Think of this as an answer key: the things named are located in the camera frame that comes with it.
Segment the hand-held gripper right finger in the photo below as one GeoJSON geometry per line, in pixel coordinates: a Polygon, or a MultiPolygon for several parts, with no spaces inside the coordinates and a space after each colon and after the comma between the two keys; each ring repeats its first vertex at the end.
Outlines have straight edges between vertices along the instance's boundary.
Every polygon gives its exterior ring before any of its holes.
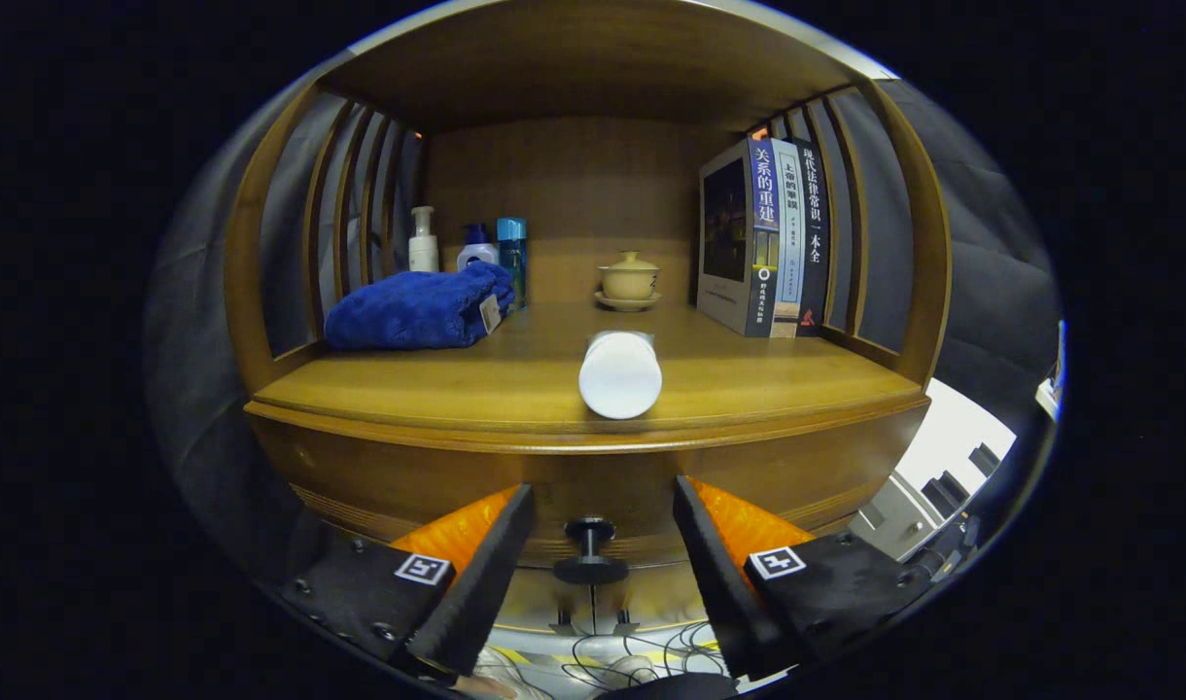
{"type": "Polygon", "coordinates": [[[814,537],[757,505],[678,475],[674,517],[727,670],[760,681],[869,641],[932,574],[850,532],[814,537]]]}

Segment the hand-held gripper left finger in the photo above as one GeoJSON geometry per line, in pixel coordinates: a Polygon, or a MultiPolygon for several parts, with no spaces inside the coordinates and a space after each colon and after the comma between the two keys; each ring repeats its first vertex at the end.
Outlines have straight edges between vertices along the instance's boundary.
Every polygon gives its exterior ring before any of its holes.
{"type": "Polygon", "coordinates": [[[279,598],[372,663],[454,682],[472,673],[503,606],[534,528],[534,489],[504,489],[465,513],[461,537],[428,553],[317,526],[292,548],[279,598]]]}

